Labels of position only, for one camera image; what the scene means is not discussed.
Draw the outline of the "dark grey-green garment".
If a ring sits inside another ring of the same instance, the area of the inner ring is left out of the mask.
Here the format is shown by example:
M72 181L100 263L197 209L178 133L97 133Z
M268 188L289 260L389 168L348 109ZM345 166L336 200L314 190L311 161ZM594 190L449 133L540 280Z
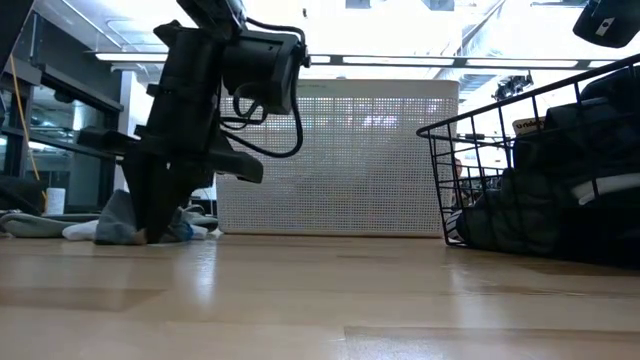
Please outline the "dark grey-green garment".
M576 203L566 186L541 173L506 169L498 188L447 218L445 231L475 249L548 256L559 243L561 216Z

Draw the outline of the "long ceiling light fixture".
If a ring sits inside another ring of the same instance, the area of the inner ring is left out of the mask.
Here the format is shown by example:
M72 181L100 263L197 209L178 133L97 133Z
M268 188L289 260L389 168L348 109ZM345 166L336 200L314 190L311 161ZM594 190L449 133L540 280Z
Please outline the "long ceiling light fixture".
M163 64L168 54L162 52L87 52L99 61L109 64ZM496 69L496 70L592 70L599 67L615 68L625 64L640 64L640 53L621 59L542 59L506 57L463 57L463 56L374 56L374 55L308 55L311 66L344 67L407 67L407 68L452 68L452 69ZM223 63L233 66L232 59L239 58L245 67L258 64L258 68L274 60L256 60L258 56L225 55Z

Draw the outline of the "black garment with grey stripes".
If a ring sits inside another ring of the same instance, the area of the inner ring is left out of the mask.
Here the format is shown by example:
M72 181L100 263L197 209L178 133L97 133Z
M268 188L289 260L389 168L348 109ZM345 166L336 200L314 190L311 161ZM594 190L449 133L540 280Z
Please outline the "black garment with grey stripes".
M640 113L600 97L547 110L514 142L516 169L550 195L554 252L640 268Z

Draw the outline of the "black wire basket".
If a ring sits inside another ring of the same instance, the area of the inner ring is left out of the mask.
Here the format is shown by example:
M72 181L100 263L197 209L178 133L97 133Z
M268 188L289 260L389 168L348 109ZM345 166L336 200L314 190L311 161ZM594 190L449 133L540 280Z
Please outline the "black wire basket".
M531 132L534 125L542 124L548 109L569 104L580 104L585 100L580 93L590 82L623 68L633 68L640 64L625 64L615 68L599 67L571 76L536 90L510 97L506 100L469 111L444 121L420 128L420 138L429 143L429 153L433 165L443 165L451 170L450 179L436 179L436 190L448 200L440 207L442 231L445 242L453 247L468 247L450 240L445 231L447 218L461 208L454 208L452 190L455 178L455 159L466 168L464 177L479 180L481 194L488 188L498 188L502 173L506 169L516 169L514 142L518 136ZM544 258L562 259L592 264L638 269L626 264L593 262L573 259L555 252Z

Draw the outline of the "pale grey-green cloth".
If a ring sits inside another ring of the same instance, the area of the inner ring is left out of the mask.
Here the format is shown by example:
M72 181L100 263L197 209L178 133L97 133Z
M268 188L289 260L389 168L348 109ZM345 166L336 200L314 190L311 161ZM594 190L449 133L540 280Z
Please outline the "pale grey-green cloth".
M218 220L204 214L204 208L193 205L181 208L183 222L178 225L177 234L168 233L160 238L158 245L186 243L192 237L192 225L208 229L216 229ZM137 230L130 193L116 190L103 208L98 219L96 238L97 245L147 245L144 231Z

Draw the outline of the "white sock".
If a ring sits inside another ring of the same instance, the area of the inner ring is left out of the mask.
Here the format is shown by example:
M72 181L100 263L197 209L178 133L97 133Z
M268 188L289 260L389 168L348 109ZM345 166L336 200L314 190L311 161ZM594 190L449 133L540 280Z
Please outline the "white sock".
M206 241L206 240L213 240L216 239L217 237L219 237L222 232L216 228L216 229L208 229L202 226L198 226L198 225L192 225L191 226L192 229L192 237L191 240L192 241Z
M68 241L94 241L97 225L97 220L70 225L62 231L62 236Z

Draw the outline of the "white perforated plastic laundry basket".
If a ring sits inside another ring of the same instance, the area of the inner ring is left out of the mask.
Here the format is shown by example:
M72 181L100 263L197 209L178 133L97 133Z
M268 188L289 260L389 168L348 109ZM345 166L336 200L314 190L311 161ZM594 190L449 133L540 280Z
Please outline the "white perforated plastic laundry basket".
M300 151L261 156L254 184L216 178L219 228L226 234L438 237L448 198L419 128L458 113L450 80L302 80Z

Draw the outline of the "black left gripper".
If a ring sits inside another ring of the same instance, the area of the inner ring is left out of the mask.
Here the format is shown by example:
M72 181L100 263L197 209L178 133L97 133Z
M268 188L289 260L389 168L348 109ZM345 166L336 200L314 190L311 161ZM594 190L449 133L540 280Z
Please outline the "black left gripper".
M220 129L225 41L176 20L154 33L169 52L159 82L147 87L153 102L146 124L134 136L95 126L78 136L79 144L122 158L135 226L148 244L179 232L180 207L208 187L215 173L253 183L263 179L261 162L234 150Z

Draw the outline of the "white paper roll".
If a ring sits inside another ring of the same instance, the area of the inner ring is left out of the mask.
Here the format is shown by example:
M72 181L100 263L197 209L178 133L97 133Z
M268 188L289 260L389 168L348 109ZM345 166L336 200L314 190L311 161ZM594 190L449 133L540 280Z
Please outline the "white paper roll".
M62 215L65 211L66 189L47 188L46 189L46 215Z

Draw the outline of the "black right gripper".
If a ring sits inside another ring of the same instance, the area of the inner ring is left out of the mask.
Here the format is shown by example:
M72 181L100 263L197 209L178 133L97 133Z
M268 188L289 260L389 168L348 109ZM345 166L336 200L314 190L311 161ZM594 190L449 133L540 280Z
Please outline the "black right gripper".
M623 48L640 32L640 0L587 0L573 33L591 43Z

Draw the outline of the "person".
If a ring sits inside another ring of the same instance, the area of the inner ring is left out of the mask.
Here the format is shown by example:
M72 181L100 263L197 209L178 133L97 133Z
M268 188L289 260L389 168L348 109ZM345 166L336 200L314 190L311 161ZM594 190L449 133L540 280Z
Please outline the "person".
M452 190L452 202L454 208L462 208L472 205L481 196L481 183L479 180L469 180L464 177L466 168L459 159L455 159L455 178Z

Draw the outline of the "black-framed glass partition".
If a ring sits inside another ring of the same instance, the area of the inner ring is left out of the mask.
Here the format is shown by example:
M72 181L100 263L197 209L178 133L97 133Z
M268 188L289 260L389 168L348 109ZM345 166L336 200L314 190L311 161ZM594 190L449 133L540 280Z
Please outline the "black-framed glass partition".
M0 71L0 176L65 188L69 212L97 211L112 191L115 160L78 136L114 129L121 111L50 65L11 59Z

